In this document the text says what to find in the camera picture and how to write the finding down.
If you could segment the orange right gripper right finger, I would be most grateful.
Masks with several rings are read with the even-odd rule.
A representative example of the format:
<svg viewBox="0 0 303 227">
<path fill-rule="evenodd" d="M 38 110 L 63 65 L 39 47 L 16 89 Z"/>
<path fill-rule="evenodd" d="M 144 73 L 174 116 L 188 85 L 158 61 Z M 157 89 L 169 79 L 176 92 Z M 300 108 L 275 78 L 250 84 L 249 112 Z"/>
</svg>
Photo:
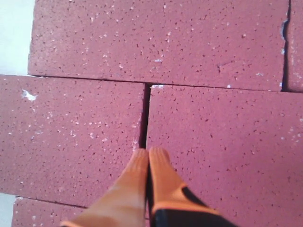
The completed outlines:
<svg viewBox="0 0 303 227">
<path fill-rule="evenodd" d="M 148 186 L 151 227 L 234 226 L 191 192 L 163 148 L 149 150 Z"/>
</svg>

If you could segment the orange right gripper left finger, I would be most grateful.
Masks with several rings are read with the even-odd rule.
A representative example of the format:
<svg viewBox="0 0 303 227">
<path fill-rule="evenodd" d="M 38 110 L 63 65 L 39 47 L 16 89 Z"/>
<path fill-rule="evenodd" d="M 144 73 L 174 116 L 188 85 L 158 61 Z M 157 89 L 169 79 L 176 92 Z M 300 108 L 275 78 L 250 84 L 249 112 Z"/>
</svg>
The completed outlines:
<svg viewBox="0 0 303 227">
<path fill-rule="evenodd" d="M 62 227 L 144 227 L 148 152 L 139 148 L 112 187 Z"/>
</svg>

